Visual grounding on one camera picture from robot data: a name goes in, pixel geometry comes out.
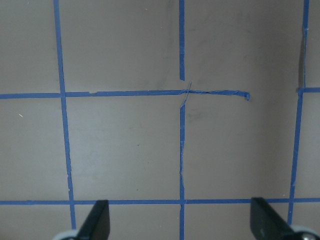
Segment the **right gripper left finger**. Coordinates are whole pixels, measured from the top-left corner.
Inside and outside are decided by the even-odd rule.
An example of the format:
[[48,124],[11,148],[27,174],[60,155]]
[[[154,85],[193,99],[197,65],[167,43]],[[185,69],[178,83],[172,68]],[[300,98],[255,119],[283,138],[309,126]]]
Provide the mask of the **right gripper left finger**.
[[77,240],[107,240],[110,235],[110,211],[108,200],[97,200],[79,229]]

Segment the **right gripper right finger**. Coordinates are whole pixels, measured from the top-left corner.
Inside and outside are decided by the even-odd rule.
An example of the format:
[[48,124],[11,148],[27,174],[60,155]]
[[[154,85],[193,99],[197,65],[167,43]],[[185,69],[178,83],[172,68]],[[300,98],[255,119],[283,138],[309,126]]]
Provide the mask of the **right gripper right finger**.
[[299,240],[296,233],[262,197],[250,200],[250,230],[256,240]]

